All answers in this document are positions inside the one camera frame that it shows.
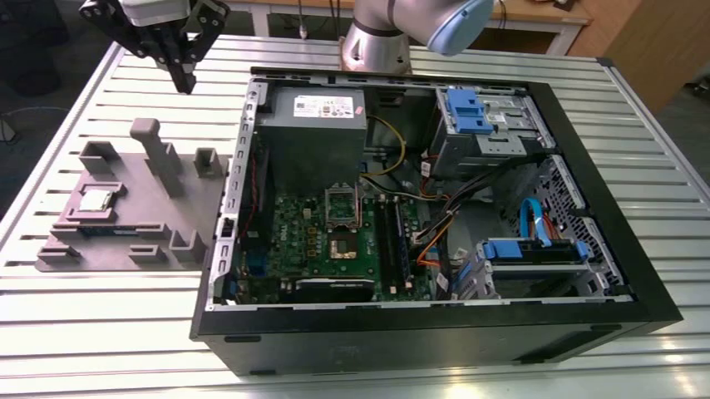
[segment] metal table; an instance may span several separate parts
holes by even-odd
[[[421,48],[411,58],[418,74],[554,87],[686,321],[553,365],[235,377],[187,339],[198,272],[42,274],[32,264],[83,170],[76,154],[87,140],[138,152],[128,127],[146,116],[162,120],[162,137],[180,153],[214,146],[231,155],[250,66],[337,68],[338,48],[223,37],[198,67],[195,93],[183,96],[152,61],[114,45],[0,224],[0,393],[598,398],[710,392],[709,190],[615,69],[585,58],[494,52],[445,58]]]

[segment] computer component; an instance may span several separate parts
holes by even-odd
[[[299,96],[350,96],[363,125],[294,117]],[[547,85],[267,68],[243,109],[192,331],[236,374],[559,362],[681,320]],[[246,249],[220,232],[282,116]]]
[[[271,149],[278,190],[308,195],[358,181],[366,137],[359,89],[272,87],[254,129]]]

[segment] circuit board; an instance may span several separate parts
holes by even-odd
[[[359,211],[358,228],[330,228],[326,217],[326,197],[278,195],[275,203],[271,249],[264,254],[244,254],[251,273],[250,295],[256,303],[275,303],[284,279],[358,278],[375,282],[373,300],[426,300],[430,284],[426,276],[411,277],[411,289],[394,292],[381,284],[377,236],[378,200],[363,198],[350,207],[339,199],[331,212],[347,215]],[[399,203],[407,238],[419,229],[418,209],[413,201]]]

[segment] red wire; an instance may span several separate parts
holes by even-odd
[[[256,155],[252,154],[252,211],[248,214],[247,222],[244,223],[244,230],[240,234],[240,239],[244,238],[244,234],[248,231],[248,225],[252,223],[254,214],[256,214]]]

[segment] floor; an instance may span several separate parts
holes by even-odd
[[[60,12],[70,29],[70,42],[52,48],[56,69],[63,79],[54,93],[26,98],[0,84],[0,113],[26,107],[6,118],[20,135],[15,145],[0,144],[0,218],[4,216],[18,191],[30,176],[44,148],[50,143],[68,110],[87,83],[96,64],[108,48],[110,40],[78,16],[80,3],[58,0]],[[272,35],[296,37],[298,23],[288,17],[272,16]],[[333,25],[322,17],[306,19],[313,38],[333,38]],[[234,13],[228,23],[230,34],[251,34],[251,20],[246,14]],[[676,144],[706,181],[710,181],[710,100],[693,96],[684,90],[658,115]]]

